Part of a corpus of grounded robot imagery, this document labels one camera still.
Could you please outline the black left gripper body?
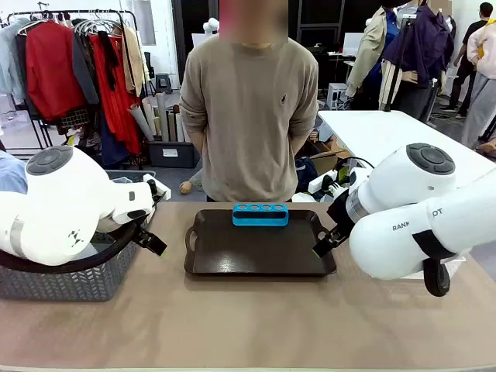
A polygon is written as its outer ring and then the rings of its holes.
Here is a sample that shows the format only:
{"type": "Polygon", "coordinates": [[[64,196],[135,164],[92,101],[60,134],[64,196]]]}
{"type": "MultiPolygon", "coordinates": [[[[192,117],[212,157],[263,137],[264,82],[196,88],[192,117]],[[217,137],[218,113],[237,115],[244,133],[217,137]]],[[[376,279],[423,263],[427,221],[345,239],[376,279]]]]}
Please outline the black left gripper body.
{"type": "Polygon", "coordinates": [[[147,184],[150,187],[151,196],[153,199],[152,209],[155,210],[157,204],[162,200],[162,194],[160,193],[157,183],[154,179],[149,179],[147,184]]]}

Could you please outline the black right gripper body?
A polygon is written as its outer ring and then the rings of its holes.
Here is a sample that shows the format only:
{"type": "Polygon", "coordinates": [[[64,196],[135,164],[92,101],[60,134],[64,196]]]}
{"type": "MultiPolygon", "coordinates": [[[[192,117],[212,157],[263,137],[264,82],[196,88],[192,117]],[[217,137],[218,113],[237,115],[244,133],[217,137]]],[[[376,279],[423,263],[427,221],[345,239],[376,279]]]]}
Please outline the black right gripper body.
{"type": "Polygon", "coordinates": [[[334,198],[334,201],[327,210],[327,214],[334,221],[337,231],[341,235],[349,235],[355,225],[355,222],[349,217],[346,210],[346,201],[348,197],[348,191],[342,192],[339,196],[334,198]]]}

